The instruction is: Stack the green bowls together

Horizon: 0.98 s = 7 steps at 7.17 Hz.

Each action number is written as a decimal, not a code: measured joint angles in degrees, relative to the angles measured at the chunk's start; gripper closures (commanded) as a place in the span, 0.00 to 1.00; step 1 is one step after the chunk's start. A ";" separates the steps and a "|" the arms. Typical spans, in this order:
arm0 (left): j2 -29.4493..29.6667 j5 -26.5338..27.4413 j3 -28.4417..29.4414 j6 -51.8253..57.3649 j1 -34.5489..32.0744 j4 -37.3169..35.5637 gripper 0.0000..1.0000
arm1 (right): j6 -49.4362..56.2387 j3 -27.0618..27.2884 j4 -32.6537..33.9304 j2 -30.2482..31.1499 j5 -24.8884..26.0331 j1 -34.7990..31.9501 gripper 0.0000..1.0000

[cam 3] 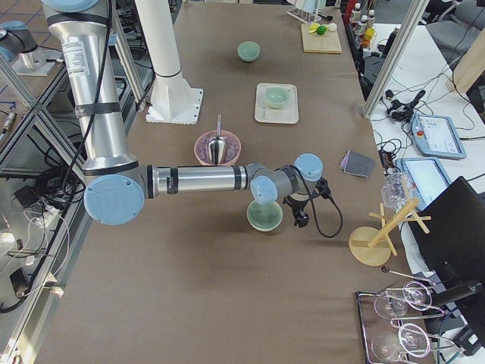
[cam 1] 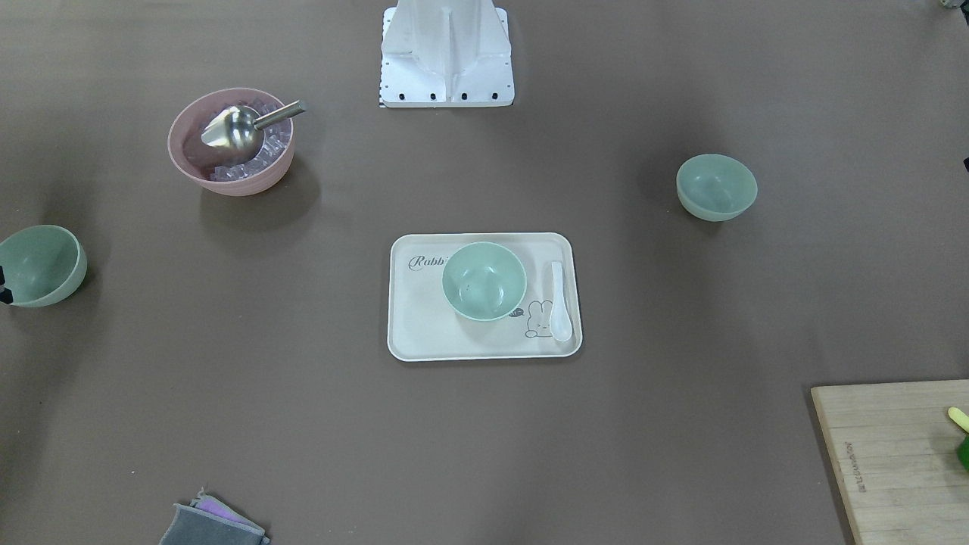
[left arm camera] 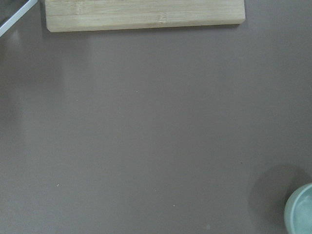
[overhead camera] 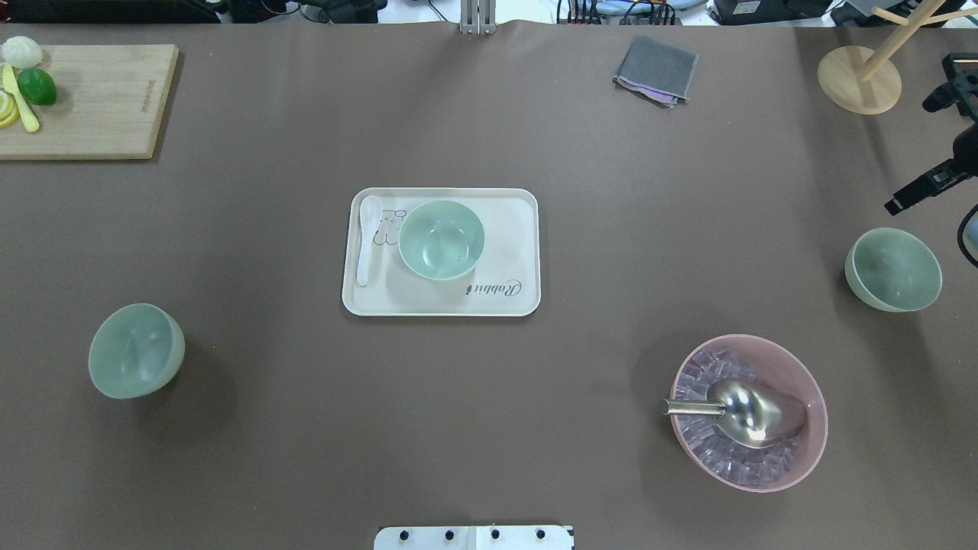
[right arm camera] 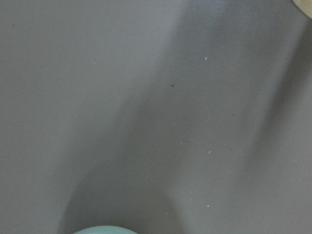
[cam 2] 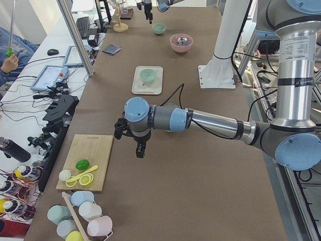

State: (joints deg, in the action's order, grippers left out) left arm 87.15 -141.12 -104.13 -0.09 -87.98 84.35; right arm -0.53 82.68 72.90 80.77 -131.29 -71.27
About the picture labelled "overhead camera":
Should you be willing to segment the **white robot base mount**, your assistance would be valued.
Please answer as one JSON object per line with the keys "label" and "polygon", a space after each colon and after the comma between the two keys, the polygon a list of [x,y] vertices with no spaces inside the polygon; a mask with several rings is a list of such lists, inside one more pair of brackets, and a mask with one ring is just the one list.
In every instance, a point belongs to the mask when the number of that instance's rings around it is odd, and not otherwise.
{"label": "white robot base mount", "polygon": [[571,526],[388,526],[374,549],[574,549]]}

